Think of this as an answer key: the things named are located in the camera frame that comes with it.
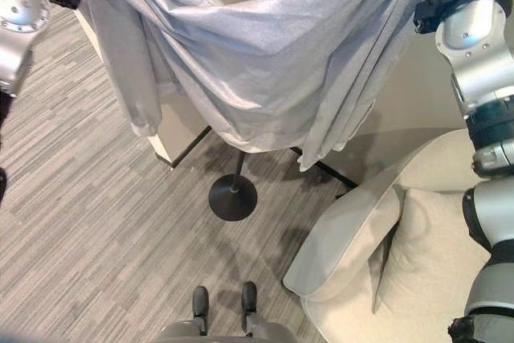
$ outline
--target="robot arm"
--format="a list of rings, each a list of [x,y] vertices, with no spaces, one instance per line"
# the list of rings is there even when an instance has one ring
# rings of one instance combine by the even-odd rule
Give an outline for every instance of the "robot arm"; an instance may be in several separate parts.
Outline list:
[[[491,258],[473,283],[454,343],[514,337],[514,59],[504,28],[512,0],[426,0],[414,23],[434,32],[453,70],[451,83],[475,146],[474,171],[490,178],[465,193],[470,236]]]
[[[80,0],[0,0],[0,91],[16,97],[32,64],[34,44],[48,27],[50,2],[75,9]]]

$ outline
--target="gray striped carpet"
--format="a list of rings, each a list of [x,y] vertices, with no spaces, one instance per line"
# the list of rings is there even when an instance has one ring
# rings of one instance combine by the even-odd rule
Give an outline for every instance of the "gray striped carpet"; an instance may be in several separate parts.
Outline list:
[[[10,186],[0,210],[0,329],[54,342],[146,342],[210,289],[211,332],[237,334],[239,289],[303,342],[322,338],[281,278],[346,188],[289,150],[251,155],[255,213],[225,223],[207,192],[237,152],[210,133],[175,169],[133,135],[73,14],[55,10],[2,130]]]

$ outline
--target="round black base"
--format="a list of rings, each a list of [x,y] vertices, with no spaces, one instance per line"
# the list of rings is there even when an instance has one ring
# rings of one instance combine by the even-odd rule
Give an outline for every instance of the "round black base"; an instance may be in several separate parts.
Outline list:
[[[209,205],[214,214],[225,221],[248,217],[257,205],[257,190],[248,178],[239,176],[238,190],[232,191],[234,175],[219,178],[210,188]]]

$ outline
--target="black metal pole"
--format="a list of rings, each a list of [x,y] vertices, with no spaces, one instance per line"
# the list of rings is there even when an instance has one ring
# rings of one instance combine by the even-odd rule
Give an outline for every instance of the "black metal pole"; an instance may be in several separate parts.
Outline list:
[[[248,217],[257,205],[257,190],[241,175],[246,153],[239,151],[235,174],[219,178],[210,188],[209,205],[223,220],[239,221]]]
[[[232,186],[230,187],[230,190],[234,193],[236,193],[239,190],[239,176],[241,175],[241,170],[243,169],[244,163],[244,156],[246,155],[247,154],[244,153],[242,150],[239,150],[238,165],[235,169],[234,181],[232,182]]]

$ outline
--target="draped cloth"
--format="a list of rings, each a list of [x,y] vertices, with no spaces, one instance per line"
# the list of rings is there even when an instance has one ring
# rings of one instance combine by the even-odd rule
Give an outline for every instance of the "draped cloth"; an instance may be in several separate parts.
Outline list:
[[[342,150],[414,33],[422,0],[83,0],[118,98],[142,136],[186,93],[248,153]]]

